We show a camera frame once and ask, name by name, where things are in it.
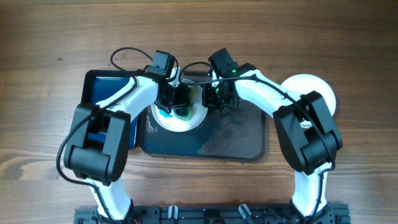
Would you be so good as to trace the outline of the white plate being scrubbed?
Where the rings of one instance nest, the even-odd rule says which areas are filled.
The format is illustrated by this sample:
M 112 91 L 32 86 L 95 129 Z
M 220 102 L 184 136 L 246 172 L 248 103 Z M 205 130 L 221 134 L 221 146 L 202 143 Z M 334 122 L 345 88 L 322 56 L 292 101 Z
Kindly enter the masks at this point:
M 178 119 L 171 109 L 171 113 L 158 109 L 155 104 L 152 104 L 151 110 L 155 120 L 168 131 L 185 132 L 196 128 L 206 117 L 208 108 L 202 105 L 202 87 L 197 85 L 189 85 L 189 105 L 193 108 L 193 116 L 191 120 L 184 121 Z

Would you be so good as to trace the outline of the white plate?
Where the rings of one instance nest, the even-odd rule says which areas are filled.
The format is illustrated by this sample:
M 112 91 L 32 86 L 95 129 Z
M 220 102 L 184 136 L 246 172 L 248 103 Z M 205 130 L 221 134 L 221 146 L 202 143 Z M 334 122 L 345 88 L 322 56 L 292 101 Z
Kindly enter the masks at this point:
M 334 115 L 336 110 L 335 94 L 330 85 L 321 78 L 310 74 L 298 74 L 286 79 L 281 86 L 288 90 L 292 90 L 299 95 L 304 95 L 311 91 L 320 93 L 324 98 L 331 115 Z

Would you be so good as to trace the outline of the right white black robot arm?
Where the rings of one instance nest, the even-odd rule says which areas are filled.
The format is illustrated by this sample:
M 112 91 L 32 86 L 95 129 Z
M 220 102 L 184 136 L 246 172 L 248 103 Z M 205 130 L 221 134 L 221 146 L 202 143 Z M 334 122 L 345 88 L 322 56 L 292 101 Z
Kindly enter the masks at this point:
M 287 89 L 249 63 L 211 63 L 210 75 L 213 82 L 233 82 L 241 99 L 272 116 L 282 154 L 295 171 L 292 204 L 307 223 L 313 221 L 326 206 L 326 177 L 343 145 L 323 95 Z

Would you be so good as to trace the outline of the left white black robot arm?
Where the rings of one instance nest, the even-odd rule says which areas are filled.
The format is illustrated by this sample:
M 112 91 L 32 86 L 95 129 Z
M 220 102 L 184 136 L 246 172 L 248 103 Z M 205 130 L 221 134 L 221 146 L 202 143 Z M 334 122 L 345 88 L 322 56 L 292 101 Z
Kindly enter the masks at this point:
M 57 170 L 73 184 L 88 186 L 97 201 L 97 223 L 140 223 L 121 175 L 127 162 L 131 122 L 155 104 L 166 113 L 190 104 L 191 91 L 153 73 L 90 70 L 69 134 L 57 154 Z

